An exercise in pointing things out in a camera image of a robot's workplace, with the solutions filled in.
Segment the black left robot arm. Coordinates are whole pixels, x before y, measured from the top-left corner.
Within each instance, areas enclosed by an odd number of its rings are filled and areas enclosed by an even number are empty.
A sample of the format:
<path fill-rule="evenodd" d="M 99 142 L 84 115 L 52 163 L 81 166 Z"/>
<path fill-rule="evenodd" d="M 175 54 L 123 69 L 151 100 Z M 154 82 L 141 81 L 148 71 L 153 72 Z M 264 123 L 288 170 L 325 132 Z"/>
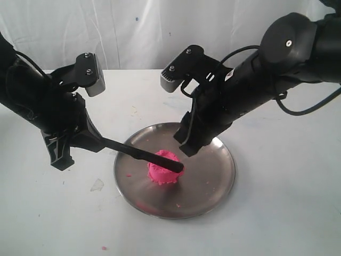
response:
<path fill-rule="evenodd" d="M 62 89 L 1 37 L 1 104 L 40 129 L 51 165 L 64 171 L 74 164 L 71 139 L 80 129 L 85 101 Z"/>

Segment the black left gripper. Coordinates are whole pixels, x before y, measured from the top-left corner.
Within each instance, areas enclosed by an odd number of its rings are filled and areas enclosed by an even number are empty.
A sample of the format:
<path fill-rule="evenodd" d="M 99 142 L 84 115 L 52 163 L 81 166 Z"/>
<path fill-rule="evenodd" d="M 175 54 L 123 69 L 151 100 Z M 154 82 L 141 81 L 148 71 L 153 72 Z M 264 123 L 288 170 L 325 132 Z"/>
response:
<path fill-rule="evenodd" d="M 29 122 L 41 130 L 51 165 L 64 171 L 74 164 L 70 146 L 98 153 L 104 144 L 86 110 L 85 99 L 75 92 L 79 87 L 76 67 L 65 66 L 48 76 L 51 82 L 29 114 Z"/>

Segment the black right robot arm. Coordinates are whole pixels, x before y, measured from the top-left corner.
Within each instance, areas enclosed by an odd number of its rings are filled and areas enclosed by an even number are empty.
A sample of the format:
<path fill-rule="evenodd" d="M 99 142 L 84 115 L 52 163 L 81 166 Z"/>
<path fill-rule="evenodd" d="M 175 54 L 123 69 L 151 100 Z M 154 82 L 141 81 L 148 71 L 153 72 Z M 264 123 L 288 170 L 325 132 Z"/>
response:
<path fill-rule="evenodd" d="M 190 45 L 162 71 L 167 92 L 198 82 L 189 94 L 191 110 L 174 134 L 182 152 L 195 155 L 235 120 L 270 100 L 282 106 L 288 90 L 299 84 L 340 83 L 340 1 L 323 4 L 334 13 L 321 20 L 299 13 L 276 20 L 235 68 Z"/>

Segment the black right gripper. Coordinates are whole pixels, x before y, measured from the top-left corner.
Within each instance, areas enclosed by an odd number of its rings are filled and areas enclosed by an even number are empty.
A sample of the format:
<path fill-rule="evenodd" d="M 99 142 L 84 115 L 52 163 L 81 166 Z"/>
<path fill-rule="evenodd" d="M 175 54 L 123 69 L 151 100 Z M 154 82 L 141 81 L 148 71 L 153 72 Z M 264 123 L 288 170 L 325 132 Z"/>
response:
<path fill-rule="evenodd" d="M 180 122 L 173 138 L 180 144 L 179 149 L 187 156 L 194 156 L 210 144 L 214 136 L 228 129 L 240 118 L 240 80 L 231 77 L 205 81 L 191 93 L 186 88 L 192 81 L 183 82 L 183 94 L 191 98 L 191 110 Z"/>

